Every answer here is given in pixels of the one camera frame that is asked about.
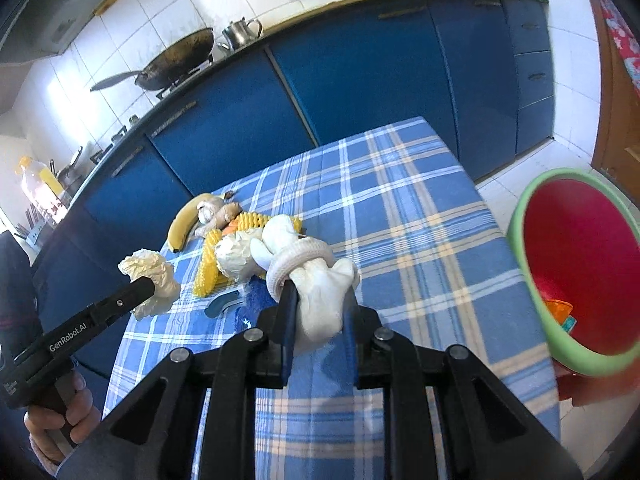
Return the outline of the person's left hand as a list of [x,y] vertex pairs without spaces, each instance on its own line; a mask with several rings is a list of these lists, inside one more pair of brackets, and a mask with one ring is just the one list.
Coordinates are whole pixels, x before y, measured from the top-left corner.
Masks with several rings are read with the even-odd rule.
[[101,412],[93,404],[93,395],[87,387],[85,377],[78,372],[73,374],[73,388],[74,396],[66,405],[64,415],[38,405],[29,406],[24,415],[32,452],[50,474],[55,473],[66,454],[50,437],[49,431],[60,430],[68,422],[72,426],[72,441],[81,444],[101,421]]

